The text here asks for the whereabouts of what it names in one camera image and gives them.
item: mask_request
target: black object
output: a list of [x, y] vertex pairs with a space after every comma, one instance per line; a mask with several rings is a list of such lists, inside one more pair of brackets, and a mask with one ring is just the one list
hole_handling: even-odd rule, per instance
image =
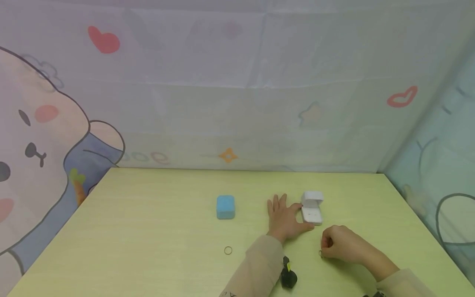
[[282, 269], [282, 272], [280, 273], [280, 283], [282, 284], [283, 287], [292, 289], [297, 283], [297, 275], [295, 274], [295, 272], [287, 268], [287, 265], [289, 264], [289, 262], [290, 262], [289, 258], [284, 256], [284, 268]]
[[373, 297], [384, 297], [384, 294], [381, 292], [376, 292]]

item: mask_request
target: left hand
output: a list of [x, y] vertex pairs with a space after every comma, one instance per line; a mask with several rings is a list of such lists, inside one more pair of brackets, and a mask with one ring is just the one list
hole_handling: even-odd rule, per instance
[[287, 207], [287, 194], [274, 195], [274, 201], [267, 200], [267, 212], [269, 213], [268, 235], [276, 238], [282, 244], [287, 239], [296, 238], [300, 234], [313, 230], [312, 223], [298, 223], [295, 214], [302, 208], [300, 203], [294, 203]]

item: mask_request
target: bunny eye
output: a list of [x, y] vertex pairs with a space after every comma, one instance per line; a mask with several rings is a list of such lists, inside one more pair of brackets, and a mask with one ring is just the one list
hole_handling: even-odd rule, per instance
[[10, 177], [10, 167], [5, 162], [0, 162], [0, 182], [6, 181]]
[[20, 117], [25, 122], [25, 124], [27, 124], [28, 126], [31, 126], [31, 123], [29, 121], [27, 114], [21, 109], [18, 110], [18, 113], [20, 114]]

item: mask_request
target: blue box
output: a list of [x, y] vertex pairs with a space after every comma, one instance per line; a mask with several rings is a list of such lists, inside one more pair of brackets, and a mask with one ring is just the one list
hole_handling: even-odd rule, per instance
[[229, 220], [236, 215], [234, 207], [234, 197], [231, 195], [218, 196], [216, 202], [216, 216], [220, 220]]

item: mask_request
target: pink cheek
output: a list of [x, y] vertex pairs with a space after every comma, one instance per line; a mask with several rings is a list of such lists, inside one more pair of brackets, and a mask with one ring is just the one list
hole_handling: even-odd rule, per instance
[[12, 199], [0, 199], [0, 223], [4, 221], [13, 210]]
[[39, 123], [47, 123], [54, 120], [59, 114], [59, 110], [53, 105], [42, 105], [35, 111], [35, 119]]

